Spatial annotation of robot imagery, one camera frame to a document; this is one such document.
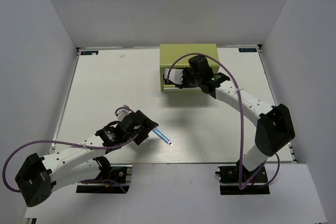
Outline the blue highlighter pen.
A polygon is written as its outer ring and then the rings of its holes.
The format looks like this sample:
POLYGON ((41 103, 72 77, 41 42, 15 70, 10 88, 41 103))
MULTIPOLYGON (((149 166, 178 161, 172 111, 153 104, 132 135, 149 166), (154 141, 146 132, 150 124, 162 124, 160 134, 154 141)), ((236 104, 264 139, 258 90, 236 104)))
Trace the blue highlighter pen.
POLYGON ((172 145, 172 142, 169 140, 167 136, 165 136, 158 128, 154 128, 152 130, 161 140, 163 140, 166 144, 172 145))

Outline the green metal drawer chest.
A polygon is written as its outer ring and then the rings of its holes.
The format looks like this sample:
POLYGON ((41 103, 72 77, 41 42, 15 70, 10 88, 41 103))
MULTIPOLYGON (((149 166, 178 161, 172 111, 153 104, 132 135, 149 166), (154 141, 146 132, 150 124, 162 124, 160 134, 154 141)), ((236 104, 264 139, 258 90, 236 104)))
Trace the green metal drawer chest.
POLYGON ((169 81, 166 80, 167 72, 173 62, 179 57, 191 52, 207 54, 216 60, 219 60, 216 44, 160 44, 160 85, 162 92, 182 92, 187 89, 197 90, 197 88, 190 86, 180 89, 177 84, 171 82, 171 80, 177 76, 177 73, 182 72, 175 71, 175 69, 183 70, 183 81, 186 81, 185 76, 187 75, 187 72, 190 71, 188 60, 193 57, 193 55, 187 56, 177 62, 171 70, 169 81))

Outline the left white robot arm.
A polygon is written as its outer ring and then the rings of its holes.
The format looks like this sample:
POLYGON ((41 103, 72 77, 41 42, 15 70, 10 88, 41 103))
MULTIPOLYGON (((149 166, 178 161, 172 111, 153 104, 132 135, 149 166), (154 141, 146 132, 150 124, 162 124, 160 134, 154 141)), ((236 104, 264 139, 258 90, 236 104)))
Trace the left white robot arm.
POLYGON ((44 202, 53 192, 77 182, 114 183, 107 154, 134 142, 140 145, 158 123, 140 110, 123 111, 94 135, 76 146, 39 156, 29 155, 15 177, 27 207, 44 202))

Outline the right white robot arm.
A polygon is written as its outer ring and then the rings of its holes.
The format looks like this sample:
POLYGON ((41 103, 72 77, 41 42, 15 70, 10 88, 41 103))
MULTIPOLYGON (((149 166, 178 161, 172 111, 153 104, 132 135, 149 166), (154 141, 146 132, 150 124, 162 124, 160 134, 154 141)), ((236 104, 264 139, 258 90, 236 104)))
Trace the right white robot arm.
POLYGON ((205 54, 189 53, 188 56, 190 68, 183 74, 183 80, 189 86, 200 88, 214 99, 230 105, 256 127, 254 145, 237 161, 238 177, 245 182, 250 181, 262 163, 295 138, 290 111, 283 104, 262 102, 239 89, 229 72, 214 73, 205 54))

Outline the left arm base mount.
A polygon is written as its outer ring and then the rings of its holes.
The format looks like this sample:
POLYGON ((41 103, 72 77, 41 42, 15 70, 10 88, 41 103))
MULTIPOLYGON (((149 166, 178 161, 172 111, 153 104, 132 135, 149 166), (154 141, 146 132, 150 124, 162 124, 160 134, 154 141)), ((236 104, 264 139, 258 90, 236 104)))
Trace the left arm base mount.
POLYGON ((78 183, 78 194, 126 194, 132 179, 132 165, 111 165, 111 167, 90 183, 78 183))

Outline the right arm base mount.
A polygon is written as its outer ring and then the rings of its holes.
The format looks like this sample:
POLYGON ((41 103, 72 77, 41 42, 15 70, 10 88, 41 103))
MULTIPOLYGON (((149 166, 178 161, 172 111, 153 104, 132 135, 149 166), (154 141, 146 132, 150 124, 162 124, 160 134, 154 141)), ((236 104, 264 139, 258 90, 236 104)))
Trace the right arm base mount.
POLYGON ((240 189, 238 165, 219 166, 215 172, 215 176, 219 179, 220 194, 224 196, 269 195, 269 186, 264 186, 264 184, 268 182, 265 167, 263 167, 256 176, 249 180, 255 171, 256 170, 252 172, 243 171, 241 184, 243 185, 246 181, 249 181, 249 183, 244 187, 244 189, 240 189))

